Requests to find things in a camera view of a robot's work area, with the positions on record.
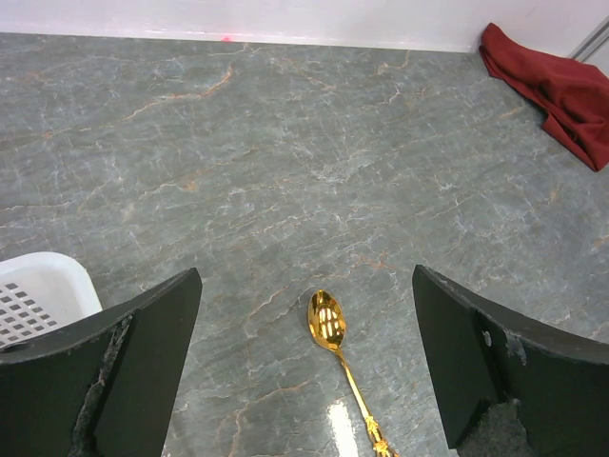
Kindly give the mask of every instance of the white basket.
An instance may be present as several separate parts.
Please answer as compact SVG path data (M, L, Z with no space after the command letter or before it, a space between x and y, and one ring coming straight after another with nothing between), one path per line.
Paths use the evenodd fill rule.
M87 271L67 255L36 252L0 262L0 348L101 310Z

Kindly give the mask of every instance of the gray marble floor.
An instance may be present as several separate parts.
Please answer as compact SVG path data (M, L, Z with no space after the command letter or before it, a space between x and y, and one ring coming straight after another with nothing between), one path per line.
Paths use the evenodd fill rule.
M609 343L609 170L541 121L477 55L0 35L0 256L70 255L106 307L199 269L166 456L371 455L314 288L389 441L452 455L417 263Z

